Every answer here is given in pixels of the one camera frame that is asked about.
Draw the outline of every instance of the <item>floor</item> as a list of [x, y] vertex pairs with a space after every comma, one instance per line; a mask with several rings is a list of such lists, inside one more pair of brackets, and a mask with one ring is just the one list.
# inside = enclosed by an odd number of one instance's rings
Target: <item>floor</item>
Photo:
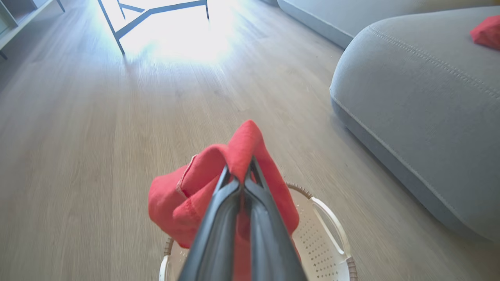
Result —
[[158, 14], [122, 56], [97, 1], [62, 2], [0, 61], [0, 280], [157, 280], [152, 179], [247, 119], [342, 222], [359, 280], [500, 280], [498, 248], [450, 233], [343, 127], [328, 91], [342, 50], [279, 8]]

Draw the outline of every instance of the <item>sofa cushion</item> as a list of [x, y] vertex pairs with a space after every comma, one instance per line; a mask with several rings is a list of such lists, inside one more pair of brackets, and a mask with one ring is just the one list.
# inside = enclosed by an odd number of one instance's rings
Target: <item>sofa cushion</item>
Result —
[[345, 50], [330, 87], [335, 105], [397, 160], [388, 168], [431, 213], [496, 242], [500, 51], [474, 44], [469, 32], [498, 14], [479, 7], [376, 22]]

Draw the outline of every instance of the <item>wicker rim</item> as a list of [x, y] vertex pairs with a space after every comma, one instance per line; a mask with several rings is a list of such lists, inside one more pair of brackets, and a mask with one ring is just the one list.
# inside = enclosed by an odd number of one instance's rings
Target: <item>wicker rim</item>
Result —
[[[313, 195], [309, 191], [295, 183], [287, 182], [286, 185], [289, 189], [295, 190], [304, 195], [308, 200], [313, 198]], [[165, 249], [163, 250], [163, 256], [170, 256], [173, 246], [174, 239], [172, 239], [171, 237], [167, 238]], [[356, 270], [356, 263], [354, 262], [354, 258], [350, 256], [345, 260], [345, 262], [347, 263], [347, 268], [349, 269], [349, 281], [358, 281], [358, 271]]]

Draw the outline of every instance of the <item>laundry basket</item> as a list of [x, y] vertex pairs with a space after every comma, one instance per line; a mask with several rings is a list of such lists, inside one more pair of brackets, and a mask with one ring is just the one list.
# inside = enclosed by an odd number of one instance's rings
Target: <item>laundry basket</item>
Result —
[[[351, 247], [339, 220], [319, 199], [294, 184], [290, 194], [300, 216], [292, 238], [309, 281], [357, 281]], [[340, 239], [334, 238], [335, 231]], [[189, 250], [169, 238], [161, 262], [159, 281], [176, 281]]]

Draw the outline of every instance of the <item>red cloth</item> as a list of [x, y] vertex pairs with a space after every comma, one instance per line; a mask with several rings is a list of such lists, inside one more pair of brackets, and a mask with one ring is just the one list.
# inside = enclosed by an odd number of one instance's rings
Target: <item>red cloth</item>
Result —
[[500, 50], [500, 15], [487, 17], [470, 31], [470, 36], [476, 44]]
[[[239, 127], [228, 145], [213, 144], [193, 156], [188, 165], [155, 178], [149, 190], [149, 217], [181, 247], [189, 248], [226, 163], [231, 174], [242, 182], [252, 156], [257, 159], [286, 229], [292, 235], [299, 225], [299, 214], [264, 145], [262, 133], [252, 120]], [[238, 214], [236, 228], [233, 279], [246, 281], [251, 278], [251, 249], [250, 220], [244, 211]]]

